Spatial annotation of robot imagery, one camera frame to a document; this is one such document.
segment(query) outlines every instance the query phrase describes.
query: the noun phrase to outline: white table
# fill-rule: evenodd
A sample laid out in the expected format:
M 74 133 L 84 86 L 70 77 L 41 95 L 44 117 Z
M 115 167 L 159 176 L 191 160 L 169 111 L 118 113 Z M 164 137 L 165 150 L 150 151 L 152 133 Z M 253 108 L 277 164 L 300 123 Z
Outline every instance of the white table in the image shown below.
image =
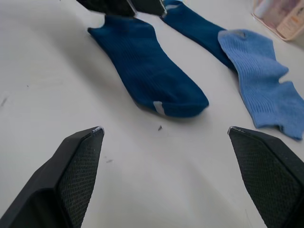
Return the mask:
M 278 61 L 290 69 L 282 81 L 292 80 L 304 97 L 303 50 L 254 21 L 248 2 L 187 4 L 226 29 L 272 38 Z M 0 0 L 0 103 L 6 100 L 0 107 L 0 216 L 65 137 L 101 125 L 102 155 L 83 228 L 265 227 L 227 136 L 231 125 L 254 129 L 237 76 L 159 18 L 139 18 L 155 27 L 163 50 L 209 99 L 200 116 L 170 120 L 134 104 L 86 31 L 101 26 L 103 16 L 75 0 Z M 304 160 L 303 142 L 262 131 Z

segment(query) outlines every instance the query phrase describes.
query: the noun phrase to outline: ribbed sock fabric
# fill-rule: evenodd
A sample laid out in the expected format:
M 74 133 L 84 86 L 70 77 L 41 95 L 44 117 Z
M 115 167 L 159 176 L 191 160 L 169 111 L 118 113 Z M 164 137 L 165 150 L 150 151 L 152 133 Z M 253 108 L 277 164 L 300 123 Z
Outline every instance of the ribbed sock fabric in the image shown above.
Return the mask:
M 184 36 L 192 39 L 203 48 L 213 54 L 229 69 L 236 71 L 218 42 L 218 33 L 224 28 L 205 20 L 199 14 L 193 12 L 181 1 L 165 0 L 167 15 L 161 18 L 167 25 L 177 30 Z
M 221 31 L 218 40 L 237 69 L 255 127 L 279 126 L 287 136 L 301 140 L 304 100 L 292 82 L 279 83 L 288 68 L 276 61 L 272 40 L 248 30 Z
M 209 105 L 202 90 L 164 53 L 152 25 L 106 16 L 103 27 L 88 32 L 138 104 L 172 117 L 193 117 Z

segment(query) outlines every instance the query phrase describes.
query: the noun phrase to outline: mesh grip surface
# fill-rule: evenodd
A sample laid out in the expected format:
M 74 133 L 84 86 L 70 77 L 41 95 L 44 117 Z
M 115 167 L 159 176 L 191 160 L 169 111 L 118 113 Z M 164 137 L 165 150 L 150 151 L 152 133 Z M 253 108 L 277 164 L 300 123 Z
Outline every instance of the mesh grip surface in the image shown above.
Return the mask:
M 303 228 L 304 215 L 297 216 L 303 188 L 288 166 L 262 139 L 240 129 L 231 129 L 229 136 L 245 187 L 267 227 Z
M 73 228 L 80 228 L 94 189 L 102 131 L 82 141 L 59 181 L 58 192 Z

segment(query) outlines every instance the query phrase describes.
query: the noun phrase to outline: light blue sock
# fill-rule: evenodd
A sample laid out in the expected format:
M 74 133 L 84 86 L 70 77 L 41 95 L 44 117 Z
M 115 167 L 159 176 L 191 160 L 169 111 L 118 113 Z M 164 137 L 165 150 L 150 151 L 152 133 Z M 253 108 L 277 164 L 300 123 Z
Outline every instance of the light blue sock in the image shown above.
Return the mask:
M 279 83 L 288 68 L 276 61 L 272 40 L 248 30 L 221 31 L 218 41 L 238 72 L 239 87 L 256 128 L 279 126 L 301 140 L 304 100 L 292 82 Z

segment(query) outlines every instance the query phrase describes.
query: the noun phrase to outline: dark blue sock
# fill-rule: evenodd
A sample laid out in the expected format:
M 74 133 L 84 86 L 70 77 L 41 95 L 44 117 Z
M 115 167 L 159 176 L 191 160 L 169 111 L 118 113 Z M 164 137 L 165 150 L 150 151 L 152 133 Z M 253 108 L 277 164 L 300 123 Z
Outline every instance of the dark blue sock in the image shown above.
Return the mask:
M 152 25 L 106 16 L 88 32 L 107 53 L 135 102 L 162 115 L 193 117 L 208 105 L 202 90 L 164 53 Z
M 166 24 L 208 50 L 229 69 L 236 71 L 218 42 L 218 33 L 224 28 L 205 20 L 181 1 L 165 0 L 164 4 L 168 14 L 161 19 Z

